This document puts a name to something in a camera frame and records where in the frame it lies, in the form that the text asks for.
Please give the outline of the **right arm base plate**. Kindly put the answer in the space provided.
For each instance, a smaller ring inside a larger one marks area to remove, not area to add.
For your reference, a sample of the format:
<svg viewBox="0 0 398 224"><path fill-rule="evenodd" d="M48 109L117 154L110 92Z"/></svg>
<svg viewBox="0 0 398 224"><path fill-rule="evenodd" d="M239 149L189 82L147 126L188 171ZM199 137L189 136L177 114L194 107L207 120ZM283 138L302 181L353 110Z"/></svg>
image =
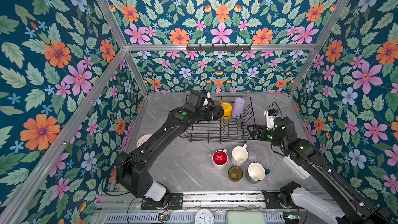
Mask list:
<svg viewBox="0 0 398 224"><path fill-rule="evenodd" d="M268 192L266 190L262 190L261 193L263 194L267 208L297 208L293 203L291 196L286 192Z"/></svg>

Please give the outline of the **cream white mug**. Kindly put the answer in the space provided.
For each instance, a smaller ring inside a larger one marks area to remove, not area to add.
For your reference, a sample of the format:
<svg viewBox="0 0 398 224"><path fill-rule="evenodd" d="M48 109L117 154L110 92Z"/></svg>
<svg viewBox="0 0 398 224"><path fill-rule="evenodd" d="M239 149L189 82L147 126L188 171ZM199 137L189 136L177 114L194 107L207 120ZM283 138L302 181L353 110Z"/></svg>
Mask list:
<svg viewBox="0 0 398 224"><path fill-rule="evenodd" d="M234 166L240 167L248 158L247 144L236 146L232 150L231 161Z"/></svg>

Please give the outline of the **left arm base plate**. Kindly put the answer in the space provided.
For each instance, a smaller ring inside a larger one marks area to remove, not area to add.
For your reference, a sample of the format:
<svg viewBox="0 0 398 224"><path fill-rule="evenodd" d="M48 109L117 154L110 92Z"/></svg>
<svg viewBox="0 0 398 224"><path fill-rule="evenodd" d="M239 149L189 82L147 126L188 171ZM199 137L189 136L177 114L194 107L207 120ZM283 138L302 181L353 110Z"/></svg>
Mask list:
<svg viewBox="0 0 398 224"><path fill-rule="evenodd" d="M180 210L182 209L183 198L183 193L169 192L167 192L160 201L144 197L142 200L141 210Z"/></svg>

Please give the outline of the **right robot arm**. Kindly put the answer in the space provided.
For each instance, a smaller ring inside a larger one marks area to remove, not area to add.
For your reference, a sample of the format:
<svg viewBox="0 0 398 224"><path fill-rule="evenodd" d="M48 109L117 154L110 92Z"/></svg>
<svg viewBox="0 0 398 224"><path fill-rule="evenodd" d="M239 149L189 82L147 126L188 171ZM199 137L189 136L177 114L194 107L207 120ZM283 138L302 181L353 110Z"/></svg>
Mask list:
<svg viewBox="0 0 398 224"><path fill-rule="evenodd" d="M310 174L332 197L335 204L309 193L292 181L281 187L279 203L282 207L301 207L328 224L389 224L392 213L387 207L376 207L344 180L310 141L297 136L293 121L276 117L274 126L249 125L253 139L279 147L280 155L289 158Z"/></svg>

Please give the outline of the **lavender plastic cup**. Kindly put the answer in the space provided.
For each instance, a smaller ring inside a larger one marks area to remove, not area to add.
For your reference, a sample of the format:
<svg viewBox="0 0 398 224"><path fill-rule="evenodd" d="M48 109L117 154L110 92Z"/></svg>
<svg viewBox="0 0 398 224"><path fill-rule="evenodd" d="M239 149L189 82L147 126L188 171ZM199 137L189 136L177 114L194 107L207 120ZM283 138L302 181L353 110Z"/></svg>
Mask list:
<svg viewBox="0 0 398 224"><path fill-rule="evenodd" d="M237 97L232 107L231 116L234 118L243 117L245 109L245 100L242 97Z"/></svg>

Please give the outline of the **yellow mug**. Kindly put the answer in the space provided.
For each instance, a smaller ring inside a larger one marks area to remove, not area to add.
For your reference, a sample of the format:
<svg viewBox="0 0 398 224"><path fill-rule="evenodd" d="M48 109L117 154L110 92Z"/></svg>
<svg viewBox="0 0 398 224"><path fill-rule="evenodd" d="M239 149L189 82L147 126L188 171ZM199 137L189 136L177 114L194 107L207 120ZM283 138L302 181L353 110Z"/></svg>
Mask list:
<svg viewBox="0 0 398 224"><path fill-rule="evenodd" d="M223 108L222 120L228 120L232 116L232 105L228 102L219 102L219 105Z"/></svg>

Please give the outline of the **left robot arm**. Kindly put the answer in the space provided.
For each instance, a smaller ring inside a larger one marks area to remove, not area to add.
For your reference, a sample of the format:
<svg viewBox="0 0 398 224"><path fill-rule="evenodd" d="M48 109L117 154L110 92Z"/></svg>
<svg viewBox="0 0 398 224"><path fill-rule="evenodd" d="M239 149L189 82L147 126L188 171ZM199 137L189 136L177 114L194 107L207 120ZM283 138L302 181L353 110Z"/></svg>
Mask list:
<svg viewBox="0 0 398 224"><path fill-rule="evenodd" d="M148 198L164 207L170 190L155 181L149 169L157 157L190 126L202 121L217 121L223 107L215 104L206 90L191 91L183 106L170 111L165 123L139 148L121 152L116 160L116 182L136 198Z"/></svg>

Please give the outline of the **red interior white mug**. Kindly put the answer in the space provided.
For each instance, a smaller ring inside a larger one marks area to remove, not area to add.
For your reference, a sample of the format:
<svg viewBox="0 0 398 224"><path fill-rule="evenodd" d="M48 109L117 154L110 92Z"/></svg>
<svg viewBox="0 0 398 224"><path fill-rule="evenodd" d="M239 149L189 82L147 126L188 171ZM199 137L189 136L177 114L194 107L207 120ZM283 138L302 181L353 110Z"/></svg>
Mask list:
<svg viewBox="0 0 398 224"><path fill-rule="evenodd" d="M227 154L227 150L217 150L212 155L212 163L213 167L216 170L223 170L226 168L229 157Z"/></svg>

